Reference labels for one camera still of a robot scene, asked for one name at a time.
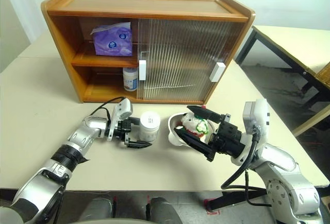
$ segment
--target ribbed glass panel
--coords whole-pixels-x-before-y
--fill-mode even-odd
[[[146,60],[146,80],[139,81],[137,97],[203,101],[216,62],[227,59],[243,25],[140,19],[138,59]]]

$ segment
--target table surface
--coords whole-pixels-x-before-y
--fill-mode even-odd
[[[273,26],[253,26],[253,29],[313,75],[330,62],[328,30]]]
[[[46,32],[22,52],[1,74],[0,187],[19,188],[60,147],[66,138],[100,104],[78,103],[78,98]],[[262,98],[241,68],[232,61],[207,108],[230,113],[231,123],[244,130],[246,101]],[[95,141],[68,183],[70,190],[219,190],[237,166],[230,157],[217,154],[213,162],[189,147],[168,142],[168,118],[186,112],[185,105],[133,104],[133,115],[146,110],[161,116],[158,138],[151,147],[133,150],[122,143]],[[329,181],[292,133],[270,108],[269,143],[288,151],[315,186]],[[243,184],[244,177],[235,181]],[[250,185],[264,187],[255,172]]]

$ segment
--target wooden cabinet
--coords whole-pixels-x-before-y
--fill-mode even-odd
[[[255,17],[235,0],[45,0],[41,9],[81,102],[203,104],[214,66],[230,63]],[[133,55],[97,56],[91,30],[120,22],[131,22]],[[125,91],[122,68],[139,60],[146,79]]]

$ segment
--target tissue box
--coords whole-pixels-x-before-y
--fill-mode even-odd
[[[92,30],[96,55],[132,56],[130,22],[100,26]]]

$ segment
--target white bottle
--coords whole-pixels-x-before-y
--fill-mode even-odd
[[[124,89],[133,92],[138,87],[138,69],[123,68]]]
[[[157,138],[160,117],[155,112],[144,112],[140,117],[140,140],[152,142]]]

